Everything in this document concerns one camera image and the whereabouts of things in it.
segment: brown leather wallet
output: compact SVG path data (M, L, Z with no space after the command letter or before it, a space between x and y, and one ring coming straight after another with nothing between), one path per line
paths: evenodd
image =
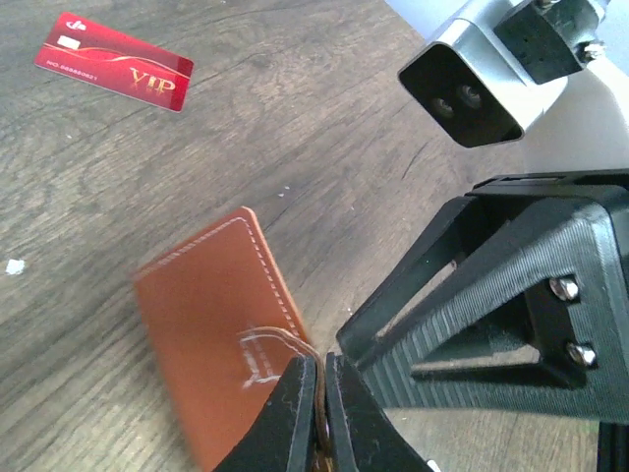
M249 430L290 359L300 314L255 214L241 207L135 277L143 322L197 464L213 470Z

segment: silver screw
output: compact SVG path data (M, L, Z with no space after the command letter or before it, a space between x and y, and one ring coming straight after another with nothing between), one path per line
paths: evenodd
M605 55L605 43L600 39L588 42L583 47L584 62L592 62L601 59Z
M597 362L597 353L587 344L568 342L566 344L566 352L570 356L570 359L581 367L591 368Z
M552 278L548 281L548 286L562 302L571 302L579 296L579 285L572 277Z
M538 7L540 7L542 10L548 10L560 1L561 0L538 0Z

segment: metal bolt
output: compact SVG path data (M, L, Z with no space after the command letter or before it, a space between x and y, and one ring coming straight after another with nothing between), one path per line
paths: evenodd
M587 369L592 368L597 362L597 353L587 344L568 342L566 344L566 352L572 359L572 362Z
M548 286L562 302L571 302L579 296L579 285L572 277L552 278L548 281Z
M548 10L560 1L561 0L538 0L538 7L540 7L542 10Z
M592 62L601 59L605 55L605 43L600 39L590 41L583 46L584 62Z

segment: white debris speck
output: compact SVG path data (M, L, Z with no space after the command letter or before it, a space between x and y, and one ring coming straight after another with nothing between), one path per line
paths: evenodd
M27 263L25 263L22 260L15 260L15 259L9 259L9 263L7 264L7 273L9 275L20 275L22 272L24 272L24 267L27 266Z
M434 462L432 459L428 461L428 465L434 472L441 472L441 469L439 469L439 466L436 465L436 462Z

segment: wood grain surface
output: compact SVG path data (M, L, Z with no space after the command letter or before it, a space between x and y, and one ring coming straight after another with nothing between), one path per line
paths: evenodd
M183 112L35 68L63 11L191 57ZM0 3L1 470L194 469L130 274L220 215L257 212L325 351L443 202L519 169L397 84L421 43L381 0ZM587 422L391 417L444 472L596 468Z

